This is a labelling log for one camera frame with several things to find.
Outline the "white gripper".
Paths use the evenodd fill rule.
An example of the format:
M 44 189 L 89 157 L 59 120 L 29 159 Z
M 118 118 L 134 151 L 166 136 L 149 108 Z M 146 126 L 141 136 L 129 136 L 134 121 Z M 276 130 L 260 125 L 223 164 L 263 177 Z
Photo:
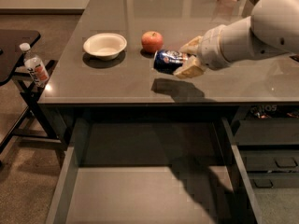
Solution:
M 184 44 L 178 51 L 188 53 L 191 56 L 181 67 L 175 70 L 173 75 L 180 79 L 199 77 L 206 71 L 221 70 L 230 66 L 230 62 L 223 54 L 221 42 L 228 31 L 226 25 L 219 25 L 208 30 L 203 36 L 197 36 Z

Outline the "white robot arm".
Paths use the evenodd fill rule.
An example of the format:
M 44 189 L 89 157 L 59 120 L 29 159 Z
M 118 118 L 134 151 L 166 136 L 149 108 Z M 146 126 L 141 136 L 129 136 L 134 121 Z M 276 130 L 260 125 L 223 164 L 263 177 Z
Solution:
M 251 14 L 220 25 L 180 48 L 190 55 L 174 76 L 198 77 L 232 63 L 299 53 L 299 0 L 259 0 Z

